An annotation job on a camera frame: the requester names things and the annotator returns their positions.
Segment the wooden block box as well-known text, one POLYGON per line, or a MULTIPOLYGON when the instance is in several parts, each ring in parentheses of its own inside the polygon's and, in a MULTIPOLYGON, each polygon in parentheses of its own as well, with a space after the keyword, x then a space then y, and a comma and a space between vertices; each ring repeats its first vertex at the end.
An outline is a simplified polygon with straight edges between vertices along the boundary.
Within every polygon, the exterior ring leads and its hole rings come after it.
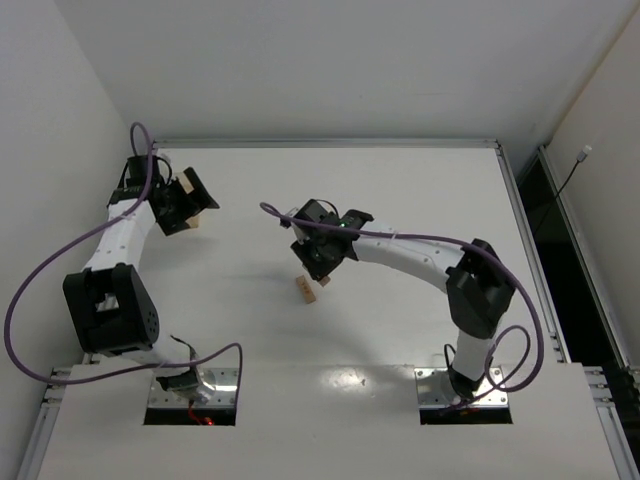
MULTIPOLYGON (((186 194, 190 194, 195 190, 192 182, 188 179, 185 172, 179 172, 176 174, 175 179, 181 185, 186 194)), ((200 224, 200 215, 196 214, 186 220, 186 224, 190 229, 198 228, 200 224)))

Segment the wood block with print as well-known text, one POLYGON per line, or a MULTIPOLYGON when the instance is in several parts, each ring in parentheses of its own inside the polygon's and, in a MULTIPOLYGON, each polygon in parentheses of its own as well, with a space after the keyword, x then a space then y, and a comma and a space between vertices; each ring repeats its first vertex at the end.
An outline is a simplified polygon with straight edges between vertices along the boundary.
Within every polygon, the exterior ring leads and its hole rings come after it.
POLYGON ((306 304, 312 304, 316 301, 316 295, 309 283, 309 281, 307 280, 307 278, 304 275, 300 275, 298 277, 295 278, 295 283, 296 286, 298 287, 303 300, 306 304))

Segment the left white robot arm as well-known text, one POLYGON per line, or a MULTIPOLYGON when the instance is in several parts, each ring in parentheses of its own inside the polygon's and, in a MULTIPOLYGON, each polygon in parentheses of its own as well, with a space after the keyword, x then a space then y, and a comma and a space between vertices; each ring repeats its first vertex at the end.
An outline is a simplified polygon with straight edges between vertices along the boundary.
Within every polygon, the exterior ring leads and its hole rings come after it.
POLYGON ((138 273, 153 227, 167 236, 195 228, 218 208, 191 167, 164 177, 165 159, 128 158, 107 205, 109 227, 83 269, 63 281, 63 293, 84 352, 151 364, 166 391, 193 395, 201 385, 187 342, 162 331, 159 314, 138 273))

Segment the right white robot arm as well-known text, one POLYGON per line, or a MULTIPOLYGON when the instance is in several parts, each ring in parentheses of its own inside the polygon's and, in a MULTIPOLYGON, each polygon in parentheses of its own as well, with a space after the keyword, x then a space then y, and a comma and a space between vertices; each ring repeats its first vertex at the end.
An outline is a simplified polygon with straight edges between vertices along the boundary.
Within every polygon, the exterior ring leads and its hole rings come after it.
POLYGON ((343 216, 309 200, 289 212, 296 241, 291 249, 311 278, 322 282, 345 259, 383 265, 423 280, 446 294, 459 333, 447 368, 453 394, 471 399, 485 378, 485 360, 514 294, 505 275, 485 257, 439 241, 402 240, 390 226, 350 209, 343 216))

